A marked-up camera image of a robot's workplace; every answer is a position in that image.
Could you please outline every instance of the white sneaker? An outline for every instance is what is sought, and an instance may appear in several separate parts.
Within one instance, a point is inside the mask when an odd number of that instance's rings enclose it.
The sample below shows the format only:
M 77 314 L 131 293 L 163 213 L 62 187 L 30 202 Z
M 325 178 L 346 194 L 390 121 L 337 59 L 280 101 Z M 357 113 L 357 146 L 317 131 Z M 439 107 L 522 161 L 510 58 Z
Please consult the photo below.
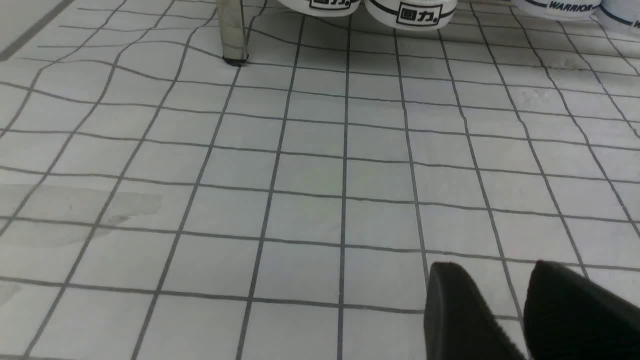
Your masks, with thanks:
M 458 0 L 364 0 L 369 13 L 384 25 L 431 31 L 449 23 Z
M 586 20 L 601 0 L 511 0 L 526 13 L 554 20 Z
M 284 6 L 305 15 L 338 17 L 351 15 L 362 0 L 278 0 Z

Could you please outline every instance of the water stain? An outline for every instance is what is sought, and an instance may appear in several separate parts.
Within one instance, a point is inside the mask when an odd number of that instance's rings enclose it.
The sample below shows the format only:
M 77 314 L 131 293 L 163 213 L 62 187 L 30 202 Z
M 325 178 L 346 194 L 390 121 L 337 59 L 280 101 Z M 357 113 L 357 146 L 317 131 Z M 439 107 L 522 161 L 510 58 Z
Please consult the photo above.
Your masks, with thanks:
M 0 283 L 0 307 L 5 305 L 15 294 L 19 293 L 22 286 L 15 284 L 14 282 Z
M 16 193 L 26 194 L 32 186 L 0 185 L 0 203 L 5 200 L 15 201 Z M 87 214 L 95 214 L 97 217 L 110 193 L 110 190 L 41 185 L 24 207 L 23 213 L 33 218 L 60 220 L 87 218 Z M 152 215 L 157 213 L 161 206 L 162 195 L 159 194 L 118 192 L 102 217 L 102 224 L 119 225 L 136 216 Z M 61 247 L 85 241 L 88 231 L 88 227 L 82 226 L 18 221 L 14 222 L 0 238 L 0 245 Z M 100 228 L 95 232 L 94 237 L 104 236 L 109 232 L 111 232 L 110 229 Z

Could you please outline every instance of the printed logo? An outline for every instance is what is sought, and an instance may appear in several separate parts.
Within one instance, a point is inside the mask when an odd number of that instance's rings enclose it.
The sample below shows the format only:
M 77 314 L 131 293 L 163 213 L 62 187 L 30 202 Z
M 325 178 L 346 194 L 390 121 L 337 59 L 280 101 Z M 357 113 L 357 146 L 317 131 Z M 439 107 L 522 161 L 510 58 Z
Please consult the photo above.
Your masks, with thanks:
M 311 9 L 346 10 L 351 8 L 351 0 L 309 0 Z
M 400 2 L 396 22 L 410 26 L 436 26 L 441 14 L 442 4 L 413 5 Z
M 583 17 L 585 13 L 594 10 L 600 0 L 569 0 L 549 1 L 545 13 L 562 17 Z

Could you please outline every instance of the metal table leg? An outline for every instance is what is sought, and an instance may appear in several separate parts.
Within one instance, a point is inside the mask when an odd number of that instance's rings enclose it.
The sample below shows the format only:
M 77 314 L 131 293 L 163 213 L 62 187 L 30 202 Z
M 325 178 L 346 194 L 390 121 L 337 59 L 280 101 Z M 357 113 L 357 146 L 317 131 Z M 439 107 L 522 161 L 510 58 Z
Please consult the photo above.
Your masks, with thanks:
M 223 59 L 229 65 L 242 66 L 249 57 L 242 0 L 218 0 L 218 15 Z

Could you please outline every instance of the white tile floor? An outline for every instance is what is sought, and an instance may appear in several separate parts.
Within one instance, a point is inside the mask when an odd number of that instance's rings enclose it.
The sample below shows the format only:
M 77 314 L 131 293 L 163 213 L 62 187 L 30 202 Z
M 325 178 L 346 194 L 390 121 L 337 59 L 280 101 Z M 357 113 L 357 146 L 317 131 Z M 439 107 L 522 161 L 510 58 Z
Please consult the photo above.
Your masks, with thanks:
M 0 63 L 0 358 L 424 358 L 435 261 L 523 350 L 537 259 L 640 305 L 640 41 L 246 3 L 240 69 L 206 0 L 77 0 Z

